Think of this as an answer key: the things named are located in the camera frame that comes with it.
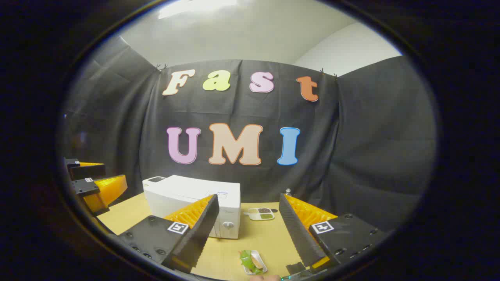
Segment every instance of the microwave knob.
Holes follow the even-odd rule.
[[[227,229],[232,229],[233,227],[235,227],[235,224],[230,221],[226,221],[222,225]]]

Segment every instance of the orange letter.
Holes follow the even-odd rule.
[[[261,125],[246,125],[235,139],[229,126],[225,123],[214,123],[208,127],[213,132],[213,154],[208,162],[214,165],[226,163],[226,158],[222,156],[222,150],[231,164],[236,162],[240,152],[243,156],[239,159],[242,165],[259,165],[262,161],[259,158],[259,135],[263,128]]]
[[[297,82],[300,83],[300,94],[302,97],[310,102],[316,102],[318,100],[318,95],[313,94],[313,87],[318,87],[316,82],[311,81],[311,77],[304,76],[297,78]]]
[[[183,87],[184,84],[186,84],[186,81],[188,80],[186,75],[189,77],[193,77],[195,75],[195,70],[190,69],[190,70],[172,72],[172,79],[170,79],[170,83],[168,83],[166,90],[163,91],[163,95],[170,96],[177,94],[177,92],[179,92],[179,90],[177,89],[177,85],[179,85],[179,87]]]

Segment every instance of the white wall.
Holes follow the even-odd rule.
[[[333,33],[301,56],[294,65],[344,75],[356,69],[401,56],[389,42],[362,23]]]

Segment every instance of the black curtain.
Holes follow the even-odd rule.
[[[175,95],[163,96],[172,72],[195,69]],[[225,91],[205,91],[213,71],[231,73]],[[249,89],[255,72],[273,74],[274,90]],[[311,102],[299,77],[317,82]],[[242,202],[294,196],[334,214],[353,213],[388,230],[397,226],[425,190],[436,153],[430,91],[403,56],[340,77],[267,61],[217,60],[157,70],[121,38],[109,40],[88,61],[68,95],[63,154],[105,163],[109,176],[125,174],[130,198],[142,179],[179,175],[241,183]],[[248,124],[263,127],[260,165],[213,165],[210,124],[226,123],[237,138]],[[179,152],[188,151],[189,127],[201,129],[197,158],[173,161],[166,129],[179,127]],[[280,128],[300,129],[295,165],[279,165]]]

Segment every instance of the yellow letter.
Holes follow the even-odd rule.
[[[262,162],[259,158],[259,135],[263,130],[261,125],[246,125],[239,134],[238,140],[235,139],[227,124],[214,123],[209,129],[213,132],[213,154],[208,159],[210,164],[226,163],[226,158],[222,156],[223,149],[231,164],[236,162],[242,150],[243,156],[239,159],[240,164],[259,165]]]
[[[186,81],[188,80],[186,75],[189,77],[193,77],[195,75],[195,70],[190,69],[190,70],[172,72],[172,79],[170,79],[170,83],[168,83],[166,90],[163,91],[163,95],[170,96],[177,94],[177,92],[179,92],[179,90],[177,89],[177,85],[179,85],[179,87],[182,87],[184,86],[184,84],[186,84]]]
[[[229,89],[229,78],[231,72],[227,70],[217,70],[208,75],[208,80],[203,83],[203,90],[205,91],[225,91]]]

